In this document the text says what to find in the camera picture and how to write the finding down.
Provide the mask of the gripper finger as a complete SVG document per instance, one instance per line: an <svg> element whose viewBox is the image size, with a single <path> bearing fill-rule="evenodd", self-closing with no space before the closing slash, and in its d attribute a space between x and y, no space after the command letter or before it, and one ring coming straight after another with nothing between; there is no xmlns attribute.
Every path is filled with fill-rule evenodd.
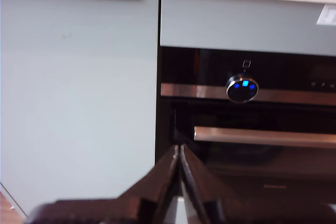
<svg viewBox="0 0 336 224"><path fill-rule="evenodd" d="M241 223L242 199L186 146L180 146L181 175L196 214L194 223Z"/></svg>
<svg viewBox="0 0 336 224"><path fill-rule="evenodd" d="M136 217L130 223L175 223L179 188L180 148L172 146L156 165L120 199L132 199L137 205L129 206Z"/></svg>

